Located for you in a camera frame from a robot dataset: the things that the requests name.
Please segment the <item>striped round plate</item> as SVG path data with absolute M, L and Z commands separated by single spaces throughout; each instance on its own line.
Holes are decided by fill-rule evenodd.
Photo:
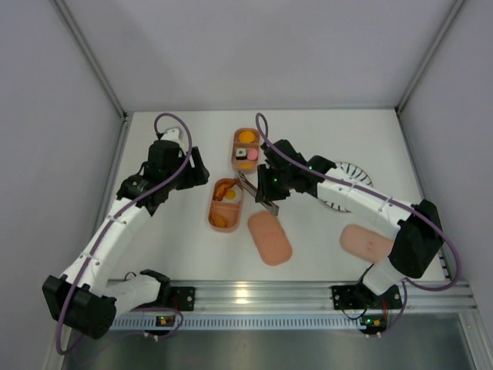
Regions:
M 359 183 L 362 183 L 365 186 L 368 187 L 373 187 L 373 181 L 371 177 L 368 175 L 368 173 L 362 169 L 360 166 L 357 166 L 353 163 L 348 163 L 344 161 L 339 161 L 335 163 L 337 168 L 344 171 L 350 180 L 357 180 Z M 327 202 L 323 200 L 323 203 L 326 207 L 330 208 L 331 210 L 342 213 L 342 214 L 348 214 L 350 213 L 349 210 L 346 208 L 342 207 L 341 205 L 337 203 L 332 203 L 332 202 Z

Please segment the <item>white fried egg toy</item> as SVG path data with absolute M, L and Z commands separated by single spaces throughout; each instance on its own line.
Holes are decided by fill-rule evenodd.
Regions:
M 222 199 L 223 203 L 240 204 L 243 198 L 243 190 L 240 187 L 231 187 L 227 189 Z

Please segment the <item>black white sushi roll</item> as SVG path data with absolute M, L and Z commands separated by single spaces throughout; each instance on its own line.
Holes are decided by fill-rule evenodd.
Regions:
M 248 149 L 244 147 L 238 147 L 235 149 L 235 159 L 236 160 L 247 160 L 248 159 Z

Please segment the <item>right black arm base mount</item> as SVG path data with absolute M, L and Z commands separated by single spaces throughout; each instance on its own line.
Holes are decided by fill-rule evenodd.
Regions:
M 401 309 L 403 301 L 397 285 L 392 285 L 383 294 L 375 294 L 362 283 L 333 285 L 331 288 L 334 309 L 339 311 L 380 309 Z

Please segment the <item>orange toy fried shrimp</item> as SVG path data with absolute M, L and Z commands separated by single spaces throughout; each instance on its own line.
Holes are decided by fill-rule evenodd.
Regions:
M 218 228 L 228 228 L 228 220 L 221 216 L 220 214 L 211 214 L 210 215 L 210 223 L 214 226 L 214 227 L 218 227 Z

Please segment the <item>yellow toy chicken drumstick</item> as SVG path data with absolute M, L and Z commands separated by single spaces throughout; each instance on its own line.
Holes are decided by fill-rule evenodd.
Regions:
M 254 164 L 253 163 L 240 163 L 238 165 L 238 168 L 241 170 L 252 169 L 252 168 L 254 168 Z

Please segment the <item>metal tongs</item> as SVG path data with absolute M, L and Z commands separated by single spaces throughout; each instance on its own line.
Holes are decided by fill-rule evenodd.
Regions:
M 245 174 L 237 172 L 236 178 L 240 182 L 240 185 L 243 187 L 243 189 L 246 190 L 247 193 L 253 197 L 257 204 L 260 204 L 262 207 L 264 207 L 271 215 L 275 217 L 278 216 L 280 210 L 279 206 L 271 200 L 263 200 L 257 198 L 258 189 L 247 179 Z

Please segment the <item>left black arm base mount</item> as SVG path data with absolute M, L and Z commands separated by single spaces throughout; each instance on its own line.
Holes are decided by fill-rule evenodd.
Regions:
M 164 310 L 165 308 L 174 308 L 178 311 L 194 311 L 195 298 L 196 288 L 193 286 L 171 287 L 171 292 L 165 302 L 155 301 L 142 304 L 134 308 L 134 311 Z

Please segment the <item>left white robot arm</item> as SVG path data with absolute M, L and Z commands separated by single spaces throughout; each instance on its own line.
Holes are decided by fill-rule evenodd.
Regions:
M 179 127 L 158 133 L 147 160 L 138 173 L 122 182 L 109 214 L 86 248 L 59 277 L 47 277 L 42 293 L 58 323 L 99 339 L 120 315 L 141 305 L 168 304 L 170 279 L 164 274 L 144 270 L 119 284 L 109 284 L 109 278 L 132 239 L 170 192 L 207 183 L 209 173 L 198 148 L 184 146 L 188 135 Z

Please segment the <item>orange round toy food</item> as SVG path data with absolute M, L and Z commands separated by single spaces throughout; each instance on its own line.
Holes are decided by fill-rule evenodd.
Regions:
M 257 140 L 257 135 L 254 131 L 245 130 L 239 134 L 238 140 L 240 143 L 255 143 Z

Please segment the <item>pink toy sweet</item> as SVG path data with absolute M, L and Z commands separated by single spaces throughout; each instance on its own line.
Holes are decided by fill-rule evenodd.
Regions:
M 247 159 L 248 160 L 256 160 L 258 157 L 258 152 L 256 150 L 250 150 L 247 154 Z

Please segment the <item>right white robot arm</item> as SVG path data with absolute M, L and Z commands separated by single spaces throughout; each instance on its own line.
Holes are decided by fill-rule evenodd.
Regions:
M 288 140 L 263 143 L 260 148 L 265 162 L 257 168 L 257 201 L 305 193 L 343 208 L 391 242 L 387 256 L 371 263 L 358 281 L 364 290 L 380 296 L 404 279 L 429 281 L 442 276 L 438 255 L 444 241 L 432 202 L 396 200 L 351 178 L 322 156 L 305 159 Z

